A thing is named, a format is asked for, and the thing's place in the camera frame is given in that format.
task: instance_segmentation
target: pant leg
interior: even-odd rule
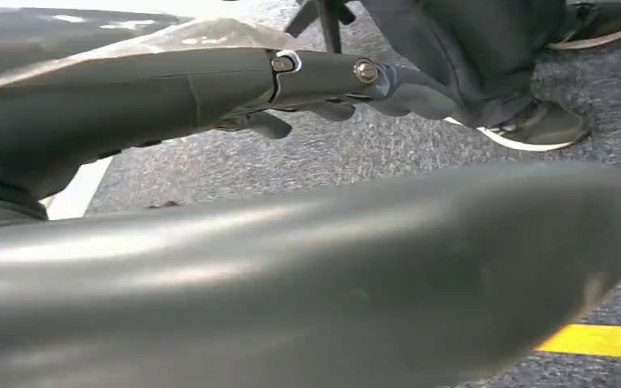
[[[539,49],[565,0],[361,0],[394,49],[458,97],[457,118],[492,126],[518,114]]]

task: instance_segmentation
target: yellow line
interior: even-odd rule
[[[621,357],[621,326],[570,325],[537,350]]]

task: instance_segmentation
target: black chair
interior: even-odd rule
[[[356,15],[346,6],[352,0],[297,0],[301,9],[287,25],[285,32],[298,37],[316,19],[320,19],[327,50],[341,53],[341,34],[339,22],[348,26],[356,20]]]

